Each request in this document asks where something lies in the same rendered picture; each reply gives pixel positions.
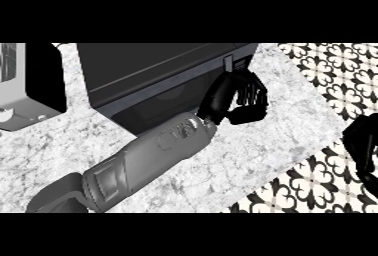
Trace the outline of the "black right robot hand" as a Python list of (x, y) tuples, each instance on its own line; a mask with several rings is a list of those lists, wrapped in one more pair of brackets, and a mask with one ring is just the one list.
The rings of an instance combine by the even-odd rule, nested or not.
[(357, 118), (343, 131), (343, 144), (357, 163), (357, 175), (367, 190), (378, 198), (378, 177), (373, 174), (373, 153), (378, 147), (378, 113)]

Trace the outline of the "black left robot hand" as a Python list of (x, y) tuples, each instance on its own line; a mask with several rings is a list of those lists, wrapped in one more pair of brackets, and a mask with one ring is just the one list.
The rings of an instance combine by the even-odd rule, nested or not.
[(268, 88), (249, 69), (224, 72), (203, 99), (199, 117), (219, 125), (225, 118), (233, 125), (265, 119), (268, 115)]

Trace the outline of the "dark grey microwave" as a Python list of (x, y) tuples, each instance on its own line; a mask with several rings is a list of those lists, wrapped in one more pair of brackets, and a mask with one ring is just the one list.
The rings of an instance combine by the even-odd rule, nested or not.
[(140, 136), (199, 110), (219, 75), (246, 69), (255, 43), (80, 43), (92, 108)]

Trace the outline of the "pale grey appliance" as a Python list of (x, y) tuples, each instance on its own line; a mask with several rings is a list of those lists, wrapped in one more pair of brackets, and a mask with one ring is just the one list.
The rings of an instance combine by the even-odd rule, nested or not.
[(52, 43), (0, 43), (0, 130), (67, 112), (63, 55)]

